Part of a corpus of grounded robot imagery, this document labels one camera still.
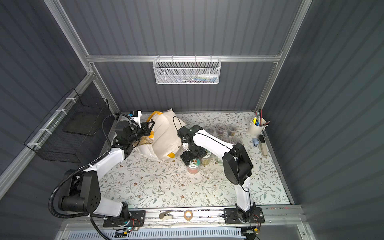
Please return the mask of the sunflower bottom seed jar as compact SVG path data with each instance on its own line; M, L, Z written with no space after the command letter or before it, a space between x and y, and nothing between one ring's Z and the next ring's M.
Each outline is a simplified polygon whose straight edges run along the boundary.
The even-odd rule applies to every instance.
M207 154L203 158L201 158L201 160L200 160L201 165L203 165L203 166L208 165L211 162L211 159L212 159L212 153L207 152Z

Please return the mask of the white canvas tote bag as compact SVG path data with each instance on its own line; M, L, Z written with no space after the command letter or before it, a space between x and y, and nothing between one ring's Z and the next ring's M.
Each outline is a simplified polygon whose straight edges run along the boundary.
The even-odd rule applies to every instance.
M170 161L182 146L178 129L186 124L180 120L172 109L165 112L154 111L147 119L154 122L148 137L142 137L136 152L148 159L161 162Z

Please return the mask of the orange label seed jar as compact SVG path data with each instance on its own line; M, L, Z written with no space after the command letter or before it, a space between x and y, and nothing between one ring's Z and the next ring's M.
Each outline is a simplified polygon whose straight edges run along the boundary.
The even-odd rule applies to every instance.
M227 126L225 124L216 125L216 133L218 136L222 136L227 132Z

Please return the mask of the clear lid seed jar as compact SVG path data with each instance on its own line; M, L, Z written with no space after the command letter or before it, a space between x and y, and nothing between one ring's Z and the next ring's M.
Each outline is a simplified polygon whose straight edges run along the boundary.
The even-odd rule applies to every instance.
M228 125L228 135L233 137L238 132L238 126L236 124Z

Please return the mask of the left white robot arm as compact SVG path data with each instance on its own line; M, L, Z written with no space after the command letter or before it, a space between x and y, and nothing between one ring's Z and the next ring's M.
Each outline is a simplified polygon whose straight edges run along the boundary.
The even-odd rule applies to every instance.
M67 171L65 179L52 193L50 211L55 211L53 201L58 197L58 208L65 212L63 218L107 217L119 225L128 224L132 218L128 205L103 197L100 180L125 160L143 137L151 135L154 125L154 121L140 124L135 121L119 122L110 150L78 170Z

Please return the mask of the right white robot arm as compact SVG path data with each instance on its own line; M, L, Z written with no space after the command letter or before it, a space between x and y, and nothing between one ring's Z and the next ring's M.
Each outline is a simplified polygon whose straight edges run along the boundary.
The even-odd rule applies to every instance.
M253 164L244 145L224 142L198 125L190 129L181 127L177 130L177 135L185 149L181 159L186 166L190 166L194 160L201 160L207 152L222 159L224 174L235 186L238 218L241 222L248 223L256 209L256 203L251 200Z

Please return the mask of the masking tape roll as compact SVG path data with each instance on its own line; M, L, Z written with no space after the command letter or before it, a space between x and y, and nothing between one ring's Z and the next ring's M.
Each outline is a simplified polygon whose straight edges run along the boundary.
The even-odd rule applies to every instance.
M193 212L191 210L186 210L184 212L184 219L190 221L193 218Z

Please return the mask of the beige tape dispenser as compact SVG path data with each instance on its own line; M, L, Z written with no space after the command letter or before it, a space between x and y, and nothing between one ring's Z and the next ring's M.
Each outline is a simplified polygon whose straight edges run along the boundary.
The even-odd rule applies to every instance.
M162 221L172 220L174 216L172 215L172 210L164 211L159 214L159 219Z

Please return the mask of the white pen cup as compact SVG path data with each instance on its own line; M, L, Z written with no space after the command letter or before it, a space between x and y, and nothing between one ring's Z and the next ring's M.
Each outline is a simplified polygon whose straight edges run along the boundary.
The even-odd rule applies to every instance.
M255 117L250 121L248 132L253 138L258 138L269 125L270 121L266 121L263 118L263 110L256 110L255 114Z

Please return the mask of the grey stapler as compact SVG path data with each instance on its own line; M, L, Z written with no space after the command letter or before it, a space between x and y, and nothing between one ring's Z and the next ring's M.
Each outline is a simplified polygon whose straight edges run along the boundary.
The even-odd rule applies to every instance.
M263 157L268 156L268 148L263 135L259 135L259 149Z

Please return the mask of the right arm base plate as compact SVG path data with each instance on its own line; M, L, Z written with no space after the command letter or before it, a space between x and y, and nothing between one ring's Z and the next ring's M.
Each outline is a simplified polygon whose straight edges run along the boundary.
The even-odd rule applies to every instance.
M233 224L245 224L238 216L236 208L224 208L223 216L227 225ZM262 208L255 208L249 217L247 222L251 224L263 224L265 223L265 217Z

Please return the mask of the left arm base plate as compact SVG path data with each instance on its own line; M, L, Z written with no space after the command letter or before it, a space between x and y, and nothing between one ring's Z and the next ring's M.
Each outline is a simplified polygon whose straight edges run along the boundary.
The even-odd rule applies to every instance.
M143 227L146 218L146 211L130 211L129 217L107 217L104 220L104 228L125 228L125 227Z

